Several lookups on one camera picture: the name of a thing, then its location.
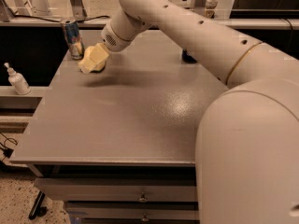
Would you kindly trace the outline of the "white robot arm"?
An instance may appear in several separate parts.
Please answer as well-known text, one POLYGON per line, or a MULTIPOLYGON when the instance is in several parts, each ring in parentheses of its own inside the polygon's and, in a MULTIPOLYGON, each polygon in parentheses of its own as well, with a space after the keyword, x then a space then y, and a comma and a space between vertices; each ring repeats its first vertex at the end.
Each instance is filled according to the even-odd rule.
POLYGON ((169 0, 119 3, 82 72, 101 69, 111 51, 155 25, 228 89, 197 132, 200 223, 299 224, 299 62, 169 0))

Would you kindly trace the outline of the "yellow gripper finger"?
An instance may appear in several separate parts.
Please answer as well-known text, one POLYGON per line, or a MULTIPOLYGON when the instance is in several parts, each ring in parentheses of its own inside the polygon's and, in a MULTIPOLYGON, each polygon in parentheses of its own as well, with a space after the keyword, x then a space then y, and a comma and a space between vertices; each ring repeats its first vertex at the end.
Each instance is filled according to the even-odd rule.
POLYGON ((78 68, 84 73, 101 72, 106 67, 109 50, 104 43, 89 46, 84 52, 83 59, 78 63, 78 68))

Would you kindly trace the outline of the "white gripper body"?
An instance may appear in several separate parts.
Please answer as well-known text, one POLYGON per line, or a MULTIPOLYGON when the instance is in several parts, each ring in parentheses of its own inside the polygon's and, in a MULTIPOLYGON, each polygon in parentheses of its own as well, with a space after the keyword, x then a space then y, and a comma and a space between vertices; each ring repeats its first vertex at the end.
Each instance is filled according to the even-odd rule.
POLYGON ((127 48, 132 42, 133 27, 129 21, 112 19, 106 24, 101 36, 106 47, 119 52, 127 48))

